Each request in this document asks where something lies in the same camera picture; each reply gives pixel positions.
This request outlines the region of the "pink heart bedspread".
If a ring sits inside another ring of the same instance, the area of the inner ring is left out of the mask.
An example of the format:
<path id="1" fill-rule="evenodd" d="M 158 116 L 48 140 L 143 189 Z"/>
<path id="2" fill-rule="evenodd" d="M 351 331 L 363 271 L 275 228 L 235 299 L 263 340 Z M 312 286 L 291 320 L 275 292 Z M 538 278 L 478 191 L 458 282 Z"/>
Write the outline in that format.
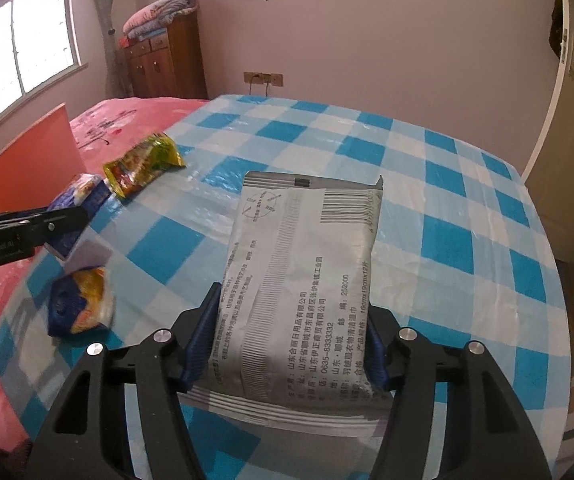
<path id="1" fill-rule="evenodd" d="M 186 165 L 162 174 L 130 202 L 98 172 L 58 188 L 50 208 L 80 206 L 81 231 L 56 237 L 35 257 L 0 268 L 0 448 L 33 440 L 66 376 L 94 342 L 136 344 L 221 278 L 225 246 L 198 214 L 202 174 L 215 158 L 202 148 L 202 101 L 109 100 L 69 125 L 74 133 L 116 117 L 122 130 L 85 158 L 101 166 L 151 133 L 174 140 Z"/>

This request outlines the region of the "wall power socket strip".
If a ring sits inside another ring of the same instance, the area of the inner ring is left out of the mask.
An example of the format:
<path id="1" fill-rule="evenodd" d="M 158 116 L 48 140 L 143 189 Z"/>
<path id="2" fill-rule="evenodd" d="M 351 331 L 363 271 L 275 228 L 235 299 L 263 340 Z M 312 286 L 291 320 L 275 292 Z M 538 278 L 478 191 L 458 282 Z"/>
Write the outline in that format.
<path id="1" fill-rule="evenodd" d="M 266 86 L 274 86 L 282 88 L 284 86 L 283 74 L 270 74 L 258 72 L 244 72 L 244 82 L 246 84 L 265 84 Z"/>

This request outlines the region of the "blue white checkered tablecloth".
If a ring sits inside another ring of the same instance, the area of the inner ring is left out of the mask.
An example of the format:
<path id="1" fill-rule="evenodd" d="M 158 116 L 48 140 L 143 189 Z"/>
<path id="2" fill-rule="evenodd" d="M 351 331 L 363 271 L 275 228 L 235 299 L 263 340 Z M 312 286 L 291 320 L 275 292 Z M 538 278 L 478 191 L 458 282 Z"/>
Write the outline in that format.
<path id="1" fill-rule="evenodd" d="M 368 477 L 394 401 L 367 379 L 369 307 L 493 358 L 536 456 L 556 460 L 568 318 L 514 167 L 391 118 L 260 96 L 220 96 L 168 135 L 183 168 L 108 198 L 0 317 L 0 384 L 30 438 L 80 359 L 150 340 L 220 283 L 206 364 L 175 397 L 208 478 Z"/>

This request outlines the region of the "bright bedroom window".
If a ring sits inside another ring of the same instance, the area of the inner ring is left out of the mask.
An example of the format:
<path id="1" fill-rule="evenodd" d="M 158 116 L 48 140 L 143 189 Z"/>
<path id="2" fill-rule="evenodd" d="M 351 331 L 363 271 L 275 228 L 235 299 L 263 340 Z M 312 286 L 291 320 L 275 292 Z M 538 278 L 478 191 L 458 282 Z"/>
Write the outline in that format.
<path id="1" fill-rule="evenodd" d="M 80 65 L 70 0 L 0 6 L 0 118 Z"/>

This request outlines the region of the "brown wooden cabinet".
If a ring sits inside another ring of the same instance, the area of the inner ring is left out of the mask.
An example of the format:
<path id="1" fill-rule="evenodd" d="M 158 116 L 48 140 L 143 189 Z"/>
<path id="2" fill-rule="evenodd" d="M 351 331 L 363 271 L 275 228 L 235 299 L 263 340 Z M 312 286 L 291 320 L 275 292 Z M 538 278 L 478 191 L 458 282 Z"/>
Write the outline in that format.
<path id="1" fill-rule="evenodd" d="M 162 32 L 130 44 L 122 53 L 133 96 L 208 98 L 197 12 L 179 15 Z"/>

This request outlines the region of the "grey plaid curtain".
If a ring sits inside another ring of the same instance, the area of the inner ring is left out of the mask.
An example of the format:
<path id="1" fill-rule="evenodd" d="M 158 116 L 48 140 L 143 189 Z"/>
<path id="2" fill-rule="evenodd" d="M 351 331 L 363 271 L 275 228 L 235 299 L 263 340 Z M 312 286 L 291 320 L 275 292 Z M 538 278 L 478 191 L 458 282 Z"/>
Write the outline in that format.
<path id="1" fill-rule="evenodd" d="M 114 98 L 128 95 L 128 77 L 116 47 L 116 28 L 112 20 L 113 0 L 94 0 L 98 22 L 102 32 L 104 59 L 107 66 L 107 92 Z"/>

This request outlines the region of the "orange plastic trash bucket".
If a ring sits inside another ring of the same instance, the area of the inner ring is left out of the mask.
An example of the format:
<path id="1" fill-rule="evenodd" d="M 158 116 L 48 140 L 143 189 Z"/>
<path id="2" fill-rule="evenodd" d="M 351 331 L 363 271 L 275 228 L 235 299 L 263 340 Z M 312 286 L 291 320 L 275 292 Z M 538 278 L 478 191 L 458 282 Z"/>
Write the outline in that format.
<path id="1" fill-rule="evenodd" d="M 49 205 L 85 171 L 61 103 L 0 152 L 0 214 Z"/>

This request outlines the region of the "folded pink blanket stack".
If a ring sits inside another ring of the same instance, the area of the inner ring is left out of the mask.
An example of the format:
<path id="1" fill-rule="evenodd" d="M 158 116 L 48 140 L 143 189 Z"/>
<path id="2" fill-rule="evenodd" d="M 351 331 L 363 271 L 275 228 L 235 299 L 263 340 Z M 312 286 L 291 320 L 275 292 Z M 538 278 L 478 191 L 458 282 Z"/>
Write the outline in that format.
<path id="1" fill-rule="evenodd" d="M 144 6 L 124 23 L 123 36 L 142 38 L 154 30 L 168 27 L 178 16 L 196 12 L 198 0 L 157 0 Z"/>

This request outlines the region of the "yellow green snack bag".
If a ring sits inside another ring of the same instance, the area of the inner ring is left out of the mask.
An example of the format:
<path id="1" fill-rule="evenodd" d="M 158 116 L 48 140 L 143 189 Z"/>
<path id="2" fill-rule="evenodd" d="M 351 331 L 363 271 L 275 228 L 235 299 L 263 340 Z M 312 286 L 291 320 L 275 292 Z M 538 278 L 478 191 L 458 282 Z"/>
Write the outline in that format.
<path id="1" fill-rule="evenodd" d="M 127 200 L 170 169 L 185 167 L 176 143 L 164 132 L 142 139 L 118 159 L 104 164 L 110 190 Z"/>

